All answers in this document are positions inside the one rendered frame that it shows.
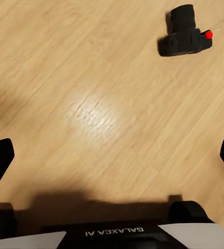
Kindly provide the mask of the digital camera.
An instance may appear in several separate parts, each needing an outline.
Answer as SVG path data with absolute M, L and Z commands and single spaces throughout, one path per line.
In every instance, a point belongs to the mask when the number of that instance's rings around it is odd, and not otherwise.
M 183 5 L 171 11 L 172 33 L 159 41 L 163 57 L 195 54 L 212 47 L 213 33 L 196 29 L 193 5 Z

